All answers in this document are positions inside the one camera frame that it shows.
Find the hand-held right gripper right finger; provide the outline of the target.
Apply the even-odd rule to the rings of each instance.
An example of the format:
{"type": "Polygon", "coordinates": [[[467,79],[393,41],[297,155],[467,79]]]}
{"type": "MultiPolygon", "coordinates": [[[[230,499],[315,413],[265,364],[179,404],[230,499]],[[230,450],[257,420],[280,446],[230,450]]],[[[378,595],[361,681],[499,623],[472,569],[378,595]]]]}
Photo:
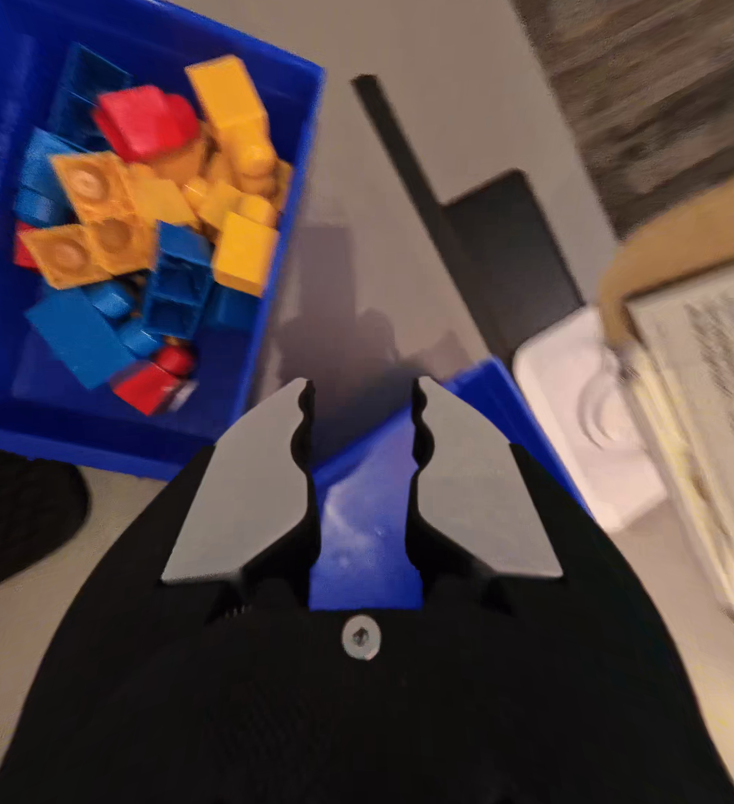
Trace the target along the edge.
{"type": "Polygon", "coordinates": [[[417,380],[413,410],[422,523],[493,574],[561,578],[508,438],[431,377],[417,380]]]}

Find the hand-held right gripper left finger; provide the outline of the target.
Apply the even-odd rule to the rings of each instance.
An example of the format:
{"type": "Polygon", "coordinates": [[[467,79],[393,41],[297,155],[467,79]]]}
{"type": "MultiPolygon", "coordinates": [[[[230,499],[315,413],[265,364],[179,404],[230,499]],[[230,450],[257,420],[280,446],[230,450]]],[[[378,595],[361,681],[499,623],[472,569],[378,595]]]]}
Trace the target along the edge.
{"type": "Polygon", "coordinates": [[[303,455],[314,386],[295,379],[251,408],[217,441],[161,580],[243,578],[306,522],[315,503],[303,455]]]}

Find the plain blue object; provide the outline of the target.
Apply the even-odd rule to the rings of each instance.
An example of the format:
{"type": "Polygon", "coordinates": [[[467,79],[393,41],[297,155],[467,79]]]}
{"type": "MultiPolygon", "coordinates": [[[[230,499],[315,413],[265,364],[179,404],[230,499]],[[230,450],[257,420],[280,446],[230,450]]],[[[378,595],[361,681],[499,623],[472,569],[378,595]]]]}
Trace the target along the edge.
{"type": "MultiPolygon", "coordinates": [[[[457,373],[444,385],[511,442],[527,449],[590,513],[512,374],[497,357],[457,373]]],[[[422,607],[422,580],[404,546],[409,485],[417,468],[413,437],[410,408],[405,406],[314,468],[321,550],[310,574],[310,609],[422,607]]]]}

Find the heap of toy blocks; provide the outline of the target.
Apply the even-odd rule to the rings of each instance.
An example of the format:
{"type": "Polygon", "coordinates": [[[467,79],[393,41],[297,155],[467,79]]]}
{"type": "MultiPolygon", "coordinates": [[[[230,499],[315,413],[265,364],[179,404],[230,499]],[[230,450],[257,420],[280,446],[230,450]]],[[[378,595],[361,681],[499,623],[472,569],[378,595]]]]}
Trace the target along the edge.
{"type": "Polygon", "coordinates": [[[15,199],[15,263],[43,282],[31,331],[146,417],[192,393],[201,327],[252,327],[292,177],[242,59],[184,71],[201,116],[71,45],[15,199]]]}

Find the white stand base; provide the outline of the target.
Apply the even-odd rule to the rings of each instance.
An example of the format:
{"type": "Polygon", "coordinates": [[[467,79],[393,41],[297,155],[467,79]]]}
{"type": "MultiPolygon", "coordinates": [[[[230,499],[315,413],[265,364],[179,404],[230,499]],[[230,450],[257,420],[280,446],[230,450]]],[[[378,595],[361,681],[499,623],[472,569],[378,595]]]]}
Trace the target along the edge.
{"type": "Polygon", "coordinates": [[[581,307],[530,338],[513,357],[513,376],[605,531],[624,530],[667,500],[596,307],[581,307]]]}

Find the black mat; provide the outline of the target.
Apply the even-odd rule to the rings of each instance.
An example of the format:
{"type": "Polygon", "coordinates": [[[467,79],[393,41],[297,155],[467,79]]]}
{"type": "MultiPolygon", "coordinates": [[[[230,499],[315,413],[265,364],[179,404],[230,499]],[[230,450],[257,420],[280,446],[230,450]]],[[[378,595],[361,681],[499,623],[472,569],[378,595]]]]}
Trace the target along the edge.
{"type": "Polygon", "coordinates": [[[489,351],[511,368],[520,347],[585,300],[521,170],[484,183],[443,212],[492,316],[495,333],[484,336],[489,351]]]}

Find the instruction sheet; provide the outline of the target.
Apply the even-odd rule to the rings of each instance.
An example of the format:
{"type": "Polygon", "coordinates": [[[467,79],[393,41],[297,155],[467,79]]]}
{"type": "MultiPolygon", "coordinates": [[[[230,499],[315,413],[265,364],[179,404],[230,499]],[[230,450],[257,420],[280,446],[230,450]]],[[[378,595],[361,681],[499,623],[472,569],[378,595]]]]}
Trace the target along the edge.
{"type": "Polygon", "coordinates": [[[640,400],[688,528],[734,619],[734,260],[626,300],[640,400]]]}

